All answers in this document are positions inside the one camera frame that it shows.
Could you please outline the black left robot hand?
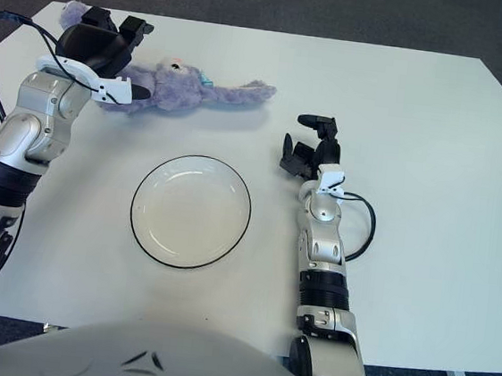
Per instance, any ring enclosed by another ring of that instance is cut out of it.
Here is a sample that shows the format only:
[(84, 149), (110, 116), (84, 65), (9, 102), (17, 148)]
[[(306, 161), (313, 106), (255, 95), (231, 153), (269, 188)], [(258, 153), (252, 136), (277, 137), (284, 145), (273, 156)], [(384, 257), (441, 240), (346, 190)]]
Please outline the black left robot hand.
[(63, 33), (56, 55), (82, 63), (95, 73), (85, 83), (95, 101), (121, 105), (150, 98), (151, 88), (121, 72), (144, 36), (153, 32), (151, 24), (130, 15), (117, 26), (105, 8), (73, 0), (64, 6), (59, 22)]

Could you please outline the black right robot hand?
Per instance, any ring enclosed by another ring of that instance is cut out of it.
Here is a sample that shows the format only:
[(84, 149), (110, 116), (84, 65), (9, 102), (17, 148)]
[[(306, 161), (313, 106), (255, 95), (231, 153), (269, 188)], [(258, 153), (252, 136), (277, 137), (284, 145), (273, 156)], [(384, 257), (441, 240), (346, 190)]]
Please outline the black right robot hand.
[(317, 180), (319, 165), (340, 163), (341, 150), (336, 139), (338, 130), (334, 118), (314, 114), (300, 114), (297, 122), (313, 129), (320, 139), (316, 148), (302, 142), (293, 145), (291, 136), (284, 137), (280, 167), (289, 174), (304, 180)]

